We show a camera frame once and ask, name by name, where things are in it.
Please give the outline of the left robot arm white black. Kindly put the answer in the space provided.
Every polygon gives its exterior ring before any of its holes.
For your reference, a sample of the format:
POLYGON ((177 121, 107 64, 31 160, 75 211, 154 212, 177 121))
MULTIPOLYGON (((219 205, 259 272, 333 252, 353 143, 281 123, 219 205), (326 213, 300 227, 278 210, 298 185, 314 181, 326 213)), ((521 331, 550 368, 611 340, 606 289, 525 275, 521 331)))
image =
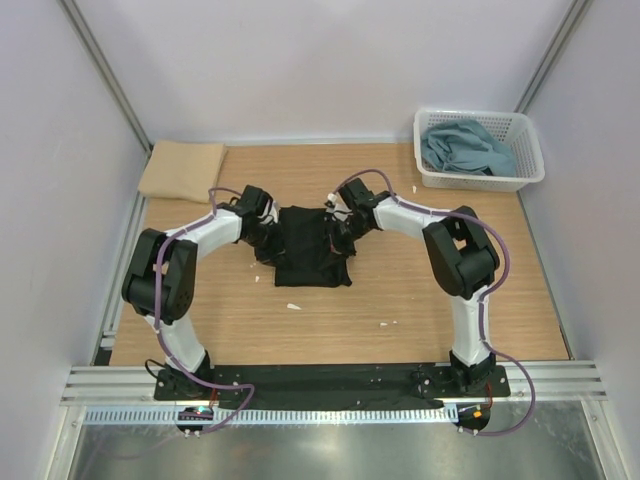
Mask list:
POLYGON ((277 233, 277 208, 236 212, 225 205, 186 225, 140 234, 122 284, 122 298, 152 327, 167 365, 180 372, 178 389, 189 399, 204 398, 212 387, 210 359, 190 318, 198 262, 239 241, 266 246, 277 233))

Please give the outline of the folded beige t shirt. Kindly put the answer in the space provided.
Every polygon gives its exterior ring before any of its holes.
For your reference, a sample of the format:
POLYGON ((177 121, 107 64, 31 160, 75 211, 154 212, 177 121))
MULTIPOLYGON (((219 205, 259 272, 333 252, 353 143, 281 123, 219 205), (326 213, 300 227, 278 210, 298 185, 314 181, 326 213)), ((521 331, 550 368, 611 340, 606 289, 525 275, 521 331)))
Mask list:
POLYGON ((208 203, 226 155, 223 143, 158 141, 138 184, 144 197, 208 203))

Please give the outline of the aluminium frame rail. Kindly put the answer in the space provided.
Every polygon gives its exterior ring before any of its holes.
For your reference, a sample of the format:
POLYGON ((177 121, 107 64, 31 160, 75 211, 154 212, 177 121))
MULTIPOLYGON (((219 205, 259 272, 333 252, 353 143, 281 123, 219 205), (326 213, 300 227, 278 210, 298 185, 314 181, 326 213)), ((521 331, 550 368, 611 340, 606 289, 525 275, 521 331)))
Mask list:
MULTIPOLYGON (((607 393, 592 361, 526 361, 539 401, 605 401, 607 393)), ((152 401, 155 380, 142 367, 74 367, 60 404, 137 405, 152 401)))

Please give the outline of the blue t shirt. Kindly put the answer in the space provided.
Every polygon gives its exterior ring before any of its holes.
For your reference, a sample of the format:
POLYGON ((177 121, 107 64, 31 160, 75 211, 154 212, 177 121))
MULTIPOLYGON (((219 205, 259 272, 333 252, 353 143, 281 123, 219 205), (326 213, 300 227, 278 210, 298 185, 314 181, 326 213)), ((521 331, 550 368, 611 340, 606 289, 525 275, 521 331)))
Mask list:
POLYGON ((516 176, 511 149, 473 119, 434 125, 421 135, 420 147, 422 160, 440 173, 516 176))

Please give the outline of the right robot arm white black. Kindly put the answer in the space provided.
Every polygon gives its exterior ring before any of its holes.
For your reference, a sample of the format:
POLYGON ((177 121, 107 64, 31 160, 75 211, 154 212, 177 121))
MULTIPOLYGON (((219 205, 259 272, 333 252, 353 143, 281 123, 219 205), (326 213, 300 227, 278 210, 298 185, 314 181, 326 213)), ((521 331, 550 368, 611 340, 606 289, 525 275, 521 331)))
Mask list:
POLYGON ((500 259, 473 209, 432 210, 387 191, 375 195, 368 190, 331 193, 326 207, 335 254, 353 255, 355 241, 374 229, 424 242, 434 279, 451 300, 452 387, 464 396, 476 394, 496 366, 488 337, 488 292, 500 259))

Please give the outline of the white plastic basket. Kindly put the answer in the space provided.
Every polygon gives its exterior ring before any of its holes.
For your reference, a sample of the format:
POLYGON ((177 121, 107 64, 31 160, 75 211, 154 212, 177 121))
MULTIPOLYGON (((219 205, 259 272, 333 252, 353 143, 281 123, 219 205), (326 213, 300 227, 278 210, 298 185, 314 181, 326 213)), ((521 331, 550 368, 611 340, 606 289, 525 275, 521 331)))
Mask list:
POLYGON ((421 108, 414 115, 413 143, 416 168, 422 184, 430 188, 513 193, 544 179, 544 160, 531 120, 521 113, 421 108), (515 156, 514 176, 480 176, 442 173, 423 159, 421 137, 429 128, 446 121, 473 119, 515 156))

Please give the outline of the black t shirt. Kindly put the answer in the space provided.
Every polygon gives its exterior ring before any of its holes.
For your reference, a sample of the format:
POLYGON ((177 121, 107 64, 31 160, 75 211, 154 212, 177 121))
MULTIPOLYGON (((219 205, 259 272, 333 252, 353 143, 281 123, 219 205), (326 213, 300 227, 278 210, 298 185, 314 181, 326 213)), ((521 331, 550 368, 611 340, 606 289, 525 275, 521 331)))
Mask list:
POLYGON ((325 210, 291 206, 277 221, 282 228, 285 260, 275 268, 276 287, 349 287, 346 258, 332 254, 326 233, 325 210))

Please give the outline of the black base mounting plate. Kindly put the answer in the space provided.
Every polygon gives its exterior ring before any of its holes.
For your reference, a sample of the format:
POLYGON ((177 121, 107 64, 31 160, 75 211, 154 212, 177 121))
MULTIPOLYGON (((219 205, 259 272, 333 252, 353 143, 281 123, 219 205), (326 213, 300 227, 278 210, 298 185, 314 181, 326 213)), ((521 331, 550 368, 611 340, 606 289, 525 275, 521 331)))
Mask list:
POLYGON ((229 385, 211 389, 163 366, 153 374, 159 401, 216 401, 235 410, 389 411, 436 409, 446 399, 506 398, 511 394, 505 368, 463 385, 451 366, 435 363, 345 365, 218 365, 204 380, 229 385))

